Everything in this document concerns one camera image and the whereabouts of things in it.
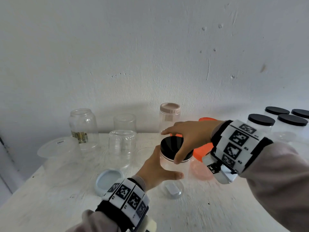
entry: white table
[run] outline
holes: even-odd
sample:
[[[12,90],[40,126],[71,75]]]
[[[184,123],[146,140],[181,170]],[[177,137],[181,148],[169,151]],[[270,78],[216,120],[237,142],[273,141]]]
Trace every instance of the white table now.
[[[75,183],[51,188],[44,182],[40,167],[0,209],[1,232],[65,231],[81,221],[86,209],[95,210],[100,197],[95,194],[97,176],[108,166],[108,134],[100,134],[102,151],[85,158],[85,174]],[[137,150],[159,144],[158,134],[138,134]],[[124,174],[134,175],[136,164]],[[157,187],[148,192],[148,216],[162,231],[266,232],[287,231],[259,205],[245,179],[221,185],[215,179],[205,182],[190,179],[186,192],[177,200],[166,199]]]

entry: black jar lid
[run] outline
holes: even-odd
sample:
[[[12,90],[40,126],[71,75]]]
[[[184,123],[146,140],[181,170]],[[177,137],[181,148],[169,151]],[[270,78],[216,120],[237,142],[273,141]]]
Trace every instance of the black jar lid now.
[[[266,107],[265,111],[271,113],[273,115],[280,115],[280,114],[289,114],[290,111],[280,108],[280,107]]]
[[[273,118],[260,114],[250,114],[248,120],[255,124],[264,126],[273,126],[276,122]]]
[[[309,119],[309,111],[303,109],[293,109],[291,112],[293,115]]]
[[[287,114],[281,114],[278,116],[278,120],[295,126],[306,126],[308,121],[304,118],[293,116],[293,115],[287,115]]]
[[[166,137],[161,141],[161,153],[166,159],[173,161],[176,153],[179,151],[182,144],[183,144],[182,137],[177,136]],[[186,162],[189,159],[191,159],[192,155],[193,150],[188,153],[183,162]]]

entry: hand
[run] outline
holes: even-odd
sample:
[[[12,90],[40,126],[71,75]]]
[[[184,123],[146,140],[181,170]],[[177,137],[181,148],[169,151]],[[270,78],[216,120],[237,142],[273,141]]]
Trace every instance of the hand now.
[[[150,158],[146,160],[136,175],[140,176],[145,181],[146,191],[156,187],[163,181],[184,178],[181,172],[168,171],[162,168],[160,164],[160,145],[155,147]]]
[[[174,163],[181,163],[191,150],[211,142],[212,131],[222,122],[220,120],[176,122],[174,126],[162,131],[162,135],[183,136],[183,144],[174,158]]]

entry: light blue lid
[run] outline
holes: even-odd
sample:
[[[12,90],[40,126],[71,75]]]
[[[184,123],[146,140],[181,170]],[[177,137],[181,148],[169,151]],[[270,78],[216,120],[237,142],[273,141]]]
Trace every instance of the light blue lid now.
[[[107,169],[102,172],[95,182],[95,192],[102,197],[103,194],[117,181],[119,178],[124,178],[123,172],[120,170]]]

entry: beige lid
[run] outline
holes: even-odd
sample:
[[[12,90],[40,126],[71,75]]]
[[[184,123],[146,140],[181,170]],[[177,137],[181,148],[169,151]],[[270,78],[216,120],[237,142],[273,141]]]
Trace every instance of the beige lid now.
[[[163,103],[160,105],[160,111],[170,115],[177,115],[180,113],[180,105],[176,103]]]

